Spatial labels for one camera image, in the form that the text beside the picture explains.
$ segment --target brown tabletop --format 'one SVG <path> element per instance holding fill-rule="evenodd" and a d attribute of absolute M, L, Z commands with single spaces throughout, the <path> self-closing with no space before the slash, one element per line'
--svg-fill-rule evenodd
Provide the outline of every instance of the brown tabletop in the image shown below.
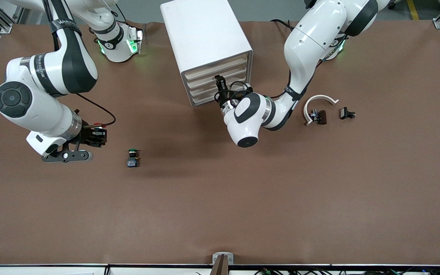
<path fill-rule="evenodd" d="M 286 85 L 288 29 L 241 23 L 254 49 L 252 85 Z M 166 29 L 147 24 L 143 54 L 108 61 L 83 37 L 99 80 L 87 96 L 117 116 L 91 162 L 50 164 L 26 129 L 0 115 L 0 263 L 440 264 L 440 30 L 431 21 L 376 21 L 323 63 L 303 100 L 326 94 L 328 124 L 262 129 L 232 143 L 218 105 L 192 108 Z M 52 50 L 48 26 L 13 27 L 7 62 Z M 59 99 L 108 122 L 77 96 Z M 355 111 L 339 120 L 338 110 Z M 127 168 L 129 148 L 142 167 Z"/>

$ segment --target white plastic container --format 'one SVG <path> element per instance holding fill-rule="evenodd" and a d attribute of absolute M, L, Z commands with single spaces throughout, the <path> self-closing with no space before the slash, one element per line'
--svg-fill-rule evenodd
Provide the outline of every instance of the white plastic container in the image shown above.
<path fill-rule="evenodd" d="M 191 106 L 213 101 L 215 75 L 250 81 L 252 48 L 227 0 L 174 0 L 160 6 Z"/>

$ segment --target white robotic arm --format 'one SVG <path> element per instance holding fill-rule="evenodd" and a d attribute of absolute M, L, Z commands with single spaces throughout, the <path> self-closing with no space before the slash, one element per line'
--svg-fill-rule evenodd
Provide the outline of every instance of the white robotic arm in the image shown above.
<path fill-rule="evenodd" d="M 250 147 L 258 141 L 260 127 L 271 131 L 283 127 L 305 94 L 319 60 L 335 57 L 343 42 L 341 37 L 356 36 L 366 30 L 388 1 L 314 0 L 307 5 L 310 10 L 285 42 L 291 77 L 278 99 L 251 92 L 239 101 L 219 86 L 223 121 L 234 143 Z"/>
<path fill-rule="evenodd" d="M 8 0 L 8 2 L 44 11 L 41 0 Z M 139 53 L 142 30 L 117 22 L 115 16 L 105 7 L 117 4 L 118 0 L 68 0 L 73 15 L 88 24 L 98 38 L 101 52 L 113 62 L 127 61 L 133 54 Z"/>
<path fill-rule="evenodd" d="M 95 147 L 106 142 L 105 130 L 87 128 L 76 112 L 56 99 L 89 92 L 98 73 L 65 0 L 49 0 L 49 10 L 51 30 L 61 47 L 12 59 L 6 67 L 5 83 L 0 85 L 0 113 L 30 130 L 26 140 L 45 157 L 68 141 Z M 85 159 L 91 158 L 89 152 L 82 152 Z"/>

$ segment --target yellow floor stripe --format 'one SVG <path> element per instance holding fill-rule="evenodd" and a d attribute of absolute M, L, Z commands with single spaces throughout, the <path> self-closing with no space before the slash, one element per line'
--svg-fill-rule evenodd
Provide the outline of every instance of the yellow floor stripe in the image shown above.
<path fill-rule="evenodd" d="M 417 10 L 415 9 L 414 1 L 407 0 L 408 8 L 410 9 L 410 14 L 412 15 L 412 20 L 419 20 L 419 14 L 417 14 Z"/>

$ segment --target gray floor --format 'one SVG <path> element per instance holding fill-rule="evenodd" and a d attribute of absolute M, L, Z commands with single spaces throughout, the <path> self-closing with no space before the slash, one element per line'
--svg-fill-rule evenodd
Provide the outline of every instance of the gray floor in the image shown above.
<path fill-rule="evenodd" d="M 162 22 L 160 4 L 168 0 L 120 0 L 119 6 L 125 17 L 130 21 L 148 23 Z M 301 0 L 229 0 L 230 5 L 239 21 L 269 21 L 281 19 L 297 21 L 306 10 Z M 420 19 L 432 19 L 440 12 L 437 0 L 414 0 Z M 382 10 L 377 15 L 377 20 L 410 20 L 407 2 L 403 0 L 393 10 Z M 28 23 L 45 23 L 40 13 L 32 13 Z"/>

